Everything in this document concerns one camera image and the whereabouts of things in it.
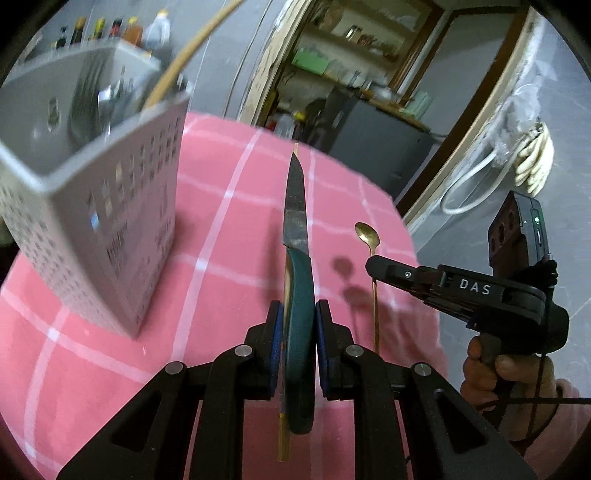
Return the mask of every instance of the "black cabinet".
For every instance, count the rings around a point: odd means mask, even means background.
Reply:
[[[422,165],[434,139],[335,89],[306,143],[360,172],[395,199]]]

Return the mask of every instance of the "hand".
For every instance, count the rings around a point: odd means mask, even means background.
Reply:
[[[498,400],[493,392],[499,377],[505,380],[521,382],[524,384],[524,397],[533,397],[535,385],[538,380],[538,368],[540,357],[536,355],[499,355],[495,360],[493,371],[480,361],[482,344],[479,337],[474,337],[468,344],[468,358],[464,362],[464,378],[460,393],[467,402],[477,407],[484,403]],[[554,398],[557,396],[556,381],[554,379],[554,365],[549,357],[545,359],[542,383],[540,386],[541,398]],[[509,440],[522,440],[527,434],[532,404],[518,406],[514,424],[509,431]],[[533,433],[536,434],[551,419],[556,406],[538,405],[535,415]]]

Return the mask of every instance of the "gold spoon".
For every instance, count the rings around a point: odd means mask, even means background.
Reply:
[[[369,255],[375,255],[375,249],[379,245],[378,233],[367,223],[357,222],[355,233],[364,244],[369,247]],[[374,296],[374,352],[379,355],[379,321],[378,321],[378,282],[372,279],[372,293]]]

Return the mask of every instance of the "green knife handle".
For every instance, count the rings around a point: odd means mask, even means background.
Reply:
[[[287,248],[290,272],[289,325],[285,348],[285,399],[290,430],[310,433],[314,422],[316,350],[314,348],[314,282],[310,257]]]

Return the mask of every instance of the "bottle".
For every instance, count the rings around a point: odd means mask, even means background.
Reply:
[[[144,47],[149,51],[154,51],[168,44],[168,40],[170,39],[170,20],[168,19],[168,10],[163,8],[158,12],[154,21],[146,27],[144,38]]]
[[[123,33],[123,39],[127,40],[132,45],[139,47],[142,42],[142,34],[144,29],[138,25],[138,17],[131,17],[127,22],[127,28]]]
[[[63,48],[66,46],[66,30],[68,29],[68,27],[62,27],[61,28],[61,35],[60,38],[57,40],[56,42],[56,50],[58,48]]]
[[[111,27],[111,31],[109,32],[109,38],[121,36],[121,24],[122,23],[123,23],[122,18],[115,18],[115,20],[113,21],[113,26]]]
[[[86,17],[80,17],[76,20],[76,26],[74,27],[74,33],[70,40],[70,45],[80,43],[82,41],[82,32],[84,31],[84,25],[86,25]]]
[[[104,17],[100,17],[95,24],[95,32],[92,34],[91,39],[93,40],[98,40],[100,38],[103,38],[103,35],[105,34],[105,19]]]
[[[289,113],[279,113],[275,118],[277,119],[275,135],[281,138],[293,138],[296,129],[294,118]]]

